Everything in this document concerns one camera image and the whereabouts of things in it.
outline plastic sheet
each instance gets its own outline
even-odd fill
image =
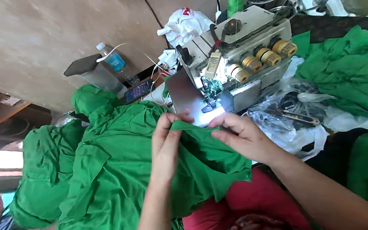
[[[354,128],[368,129],[368,118],[366,117],[353,116],[332,106],[327,108],[326,114],[324,126],[335,132],[346,132]]]
[[[324,93],[307,93],[301,92],[298,94],[298,99],[301,102],[321,102],[327,99],[335,99],[336,97]]]
[[[293,57],[292,63],[278,83],[263,90],[260,103],[248,109],[248,116],[277,145],[303,160],[316,156],[326,143],[328,133],[321,125],[313,126],[304,122],[285,118],[275,112],[281,108],[288,112],[302,114],[323,120],[327,106],[319,102],[301,102],[301,93],[318,95],[316,87],[305,80],[297,79],[294,73],[303,59]],[[314,142],[314,148],[309,152],[302,147]]]

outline white plastic bag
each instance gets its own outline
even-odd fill
[[[199,11],[182,8],[172,13],[163,29],[157,34],[166,35],[173,47],[184,45],[195,37],[207,32],[213,22]]]
[[[326,110],[324,126],[335,132],[346,132],[354,128],[368,129],[368,118],[353,116],[348,112],[329,106]]]

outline plastic water bottle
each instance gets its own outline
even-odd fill
[[[108,55],[113,47],[105,45],[103,42],[99,43],[96,48],[102,52],[104,56]],[[126,65],[126,62],[120,57],[120,55],[113,51],[109,55],[105,62],[107,62],[117,73],[119,73],[131,86],[134,86],[140,82],[137,75],[133,74],[130,68]]]

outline human hand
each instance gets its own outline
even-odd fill
[[[177,170],[177,151],[181,131],[171,131],[171,124],[176,120],[193,123],[194,118],[184,114],[163,113],[157,122],[151,144],[151,176],[150,181],[170,183]]]
[[[273,143],[259,127],[248,117],[240,117],[233,113],[223,113],[214,118],[209,128],[223,126],[234,133],[223,130],[214,131],[211,136],[230,146],[244,157],[270,165],[280,155],[287,153]]]

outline smartphone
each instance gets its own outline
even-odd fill
[[[126,98],[126,104],[129,104],[135,101],[137,98],[149,93],[152,83],[153,81],[149,79],[141,83],[140,85],[134,87],[133,89],[125,92],[124,97]]]

